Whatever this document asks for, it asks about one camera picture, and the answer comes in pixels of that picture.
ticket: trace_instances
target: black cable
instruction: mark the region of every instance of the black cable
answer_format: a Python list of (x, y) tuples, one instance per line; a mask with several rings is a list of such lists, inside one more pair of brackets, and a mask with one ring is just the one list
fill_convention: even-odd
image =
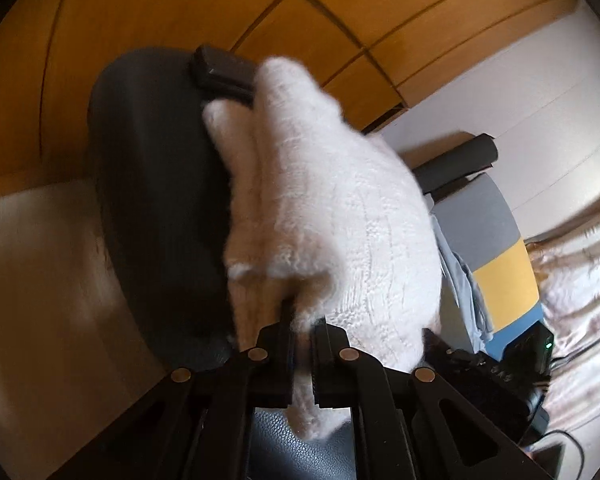
[(569, 440), (571, 440), (575, 444), (575, 446), (578, 448), (578, 452), (580, 453), (580, 469), (578, 471), (578, 475), (576, 476), (576, 480), (580, 480), (580, 477), (582, 476), (582, 471), (584, 469), (584, 448), (582, 447), (582, 444), (579, 443), (571, 433), (567, 433), (564, 430), (549, 431), (548, 433), (545, 433), (539, 440), (536, 440), (534, 445), (538, 444), (538, 442), (541, 442), (546, 436), (549, 436), (552, 434), (564, 435)]

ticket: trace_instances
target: knitted garment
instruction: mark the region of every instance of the knitted garment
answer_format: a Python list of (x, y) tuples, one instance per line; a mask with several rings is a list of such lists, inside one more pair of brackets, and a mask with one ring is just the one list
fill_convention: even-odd
[(224, 261), (240, 350), (295, 294), (299, 365), (286, 414), (301, 438), (323, 438), (350, 415), (314, 405), (308, 333), (319, 317), (407, 372), (422, 357), (422, 329), (438, 325), (442, 276), (422, 192), (291, 60), (259, 67), (253, 110), (216, 100), (203, 118), (232, 176)]

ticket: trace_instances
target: copper rivet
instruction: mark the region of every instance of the copper rivet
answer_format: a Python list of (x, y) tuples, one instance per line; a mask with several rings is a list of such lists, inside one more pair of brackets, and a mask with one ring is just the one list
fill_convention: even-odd
[(177, 368), (171, 372), (171, 380), (174, 383), (186, 383), (191, 378), (191, 372), (186, 368)]
[(416, 370), (416, 379), (421, 383), (430, 383), (436, 378), (436, 373), (431, 368), (418, 368)]
[(264, 361), (269, 356), (269, 353), (264, 348), (256, 346), (256, 348), (249, 350), (247, 355), (252, 361)]
[(343, 361), (355, 361), (360, 357), (360, 354), (355, 348), (343, 348), (340, 350), (340, 358)]

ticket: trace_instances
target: black leather seat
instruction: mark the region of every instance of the black leather seat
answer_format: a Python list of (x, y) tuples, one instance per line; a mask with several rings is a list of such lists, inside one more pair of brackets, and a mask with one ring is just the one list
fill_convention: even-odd
[[(137, 50), (93, 88), (89, 129), (106, 243), (136, 322), (167, 370), (221, 365), (235, 352), (222, 249), (229, 176), (206, 134), (190, 52)], [(297, 439), (282, 412), (258, 410), (253, 480), (355, 478), (352, 428)]]

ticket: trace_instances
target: white wall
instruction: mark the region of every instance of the white wall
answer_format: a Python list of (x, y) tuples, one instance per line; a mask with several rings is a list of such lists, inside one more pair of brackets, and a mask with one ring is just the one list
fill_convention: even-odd
[(496, 138), (490, 175), (525, 238), (599, 199), (600, 22), (586, 4), (473, 67), (382, 134), (410, 160), (459, 130)]

